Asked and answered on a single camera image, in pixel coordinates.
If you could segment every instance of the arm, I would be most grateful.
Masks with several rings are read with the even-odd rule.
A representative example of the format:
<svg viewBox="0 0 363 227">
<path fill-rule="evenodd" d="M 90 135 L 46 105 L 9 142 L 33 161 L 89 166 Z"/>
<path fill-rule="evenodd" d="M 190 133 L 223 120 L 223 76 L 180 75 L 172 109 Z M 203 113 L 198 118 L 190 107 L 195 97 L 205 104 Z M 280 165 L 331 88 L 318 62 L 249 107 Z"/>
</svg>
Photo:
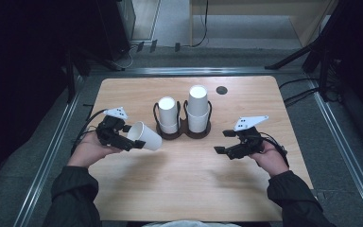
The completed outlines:
<svg viewBox="0 0 363 227">
<path fill-rule="evenodd" d="M 86 134 L 52 184 L 52 205 L 43 226 L 101 226 L 94 205 L 98 181 L 88 173 L 88 167 L 106 155 L 120 151 L 102 146 L 95 132 Z"/>
<path fill-rule="evenodd" d="M 271 177 L 268 198 L 282 207 L 284 226 L 335 226 L 323 215 L 306 183 L 288 169 L 275 147 L 268 142 L 263 147 L 263 153 L 250 157 Z"/>
</svg>

